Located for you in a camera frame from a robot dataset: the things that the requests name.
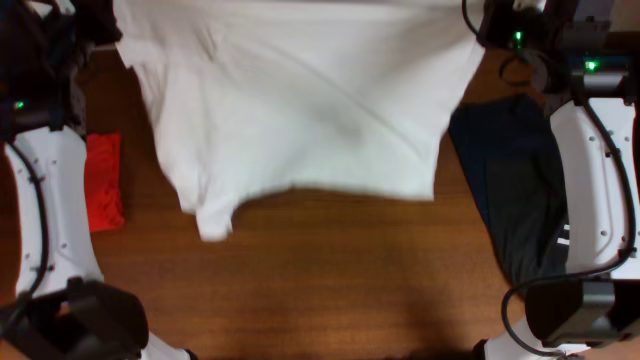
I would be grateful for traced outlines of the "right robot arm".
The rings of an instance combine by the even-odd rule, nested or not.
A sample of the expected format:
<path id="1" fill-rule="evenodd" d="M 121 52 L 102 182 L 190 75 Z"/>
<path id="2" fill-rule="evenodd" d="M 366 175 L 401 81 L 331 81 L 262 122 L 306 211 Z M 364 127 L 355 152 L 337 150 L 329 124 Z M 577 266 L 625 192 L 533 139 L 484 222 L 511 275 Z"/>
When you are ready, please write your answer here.
<path id="1" fill-rule="evenodd" d="M 488 1 L 481 44 L 537 73 L 561 155 L 569 250 L 562 275 L 515 286 L 525 314 L 479 342 L 483 360 L 579 359 L 639 334 L 639 34 L 625 1 Z"/>

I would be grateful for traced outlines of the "white t-shirt with graphic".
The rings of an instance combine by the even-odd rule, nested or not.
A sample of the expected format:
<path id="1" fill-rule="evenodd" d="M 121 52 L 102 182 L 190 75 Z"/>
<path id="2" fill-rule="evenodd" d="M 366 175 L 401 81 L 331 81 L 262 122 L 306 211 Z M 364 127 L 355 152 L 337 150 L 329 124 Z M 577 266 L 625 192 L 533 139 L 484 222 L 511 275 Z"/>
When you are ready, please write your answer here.
<path id="1" fill-rule="evenodd" d="M 113 5 L 160 167 L 205 241 L 290 188 L 430 201 L 484 49 L 456 1 Z"/>

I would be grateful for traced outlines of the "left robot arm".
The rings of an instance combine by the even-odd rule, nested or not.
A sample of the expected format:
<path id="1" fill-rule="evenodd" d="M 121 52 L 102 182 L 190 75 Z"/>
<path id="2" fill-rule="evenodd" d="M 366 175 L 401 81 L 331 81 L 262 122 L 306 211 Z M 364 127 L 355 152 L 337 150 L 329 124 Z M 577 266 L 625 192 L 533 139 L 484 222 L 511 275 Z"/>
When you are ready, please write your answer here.
<path id="1" fill-rule="evenodd" d="M 75 78 L 119 41 L 109 1 L 1 4 L 1 146 L 17 189 L 21 260 L 1 337 L 29 359 L 182 359 L 133 294 L 107 285 L 86 207 L 85 100 Z"/>

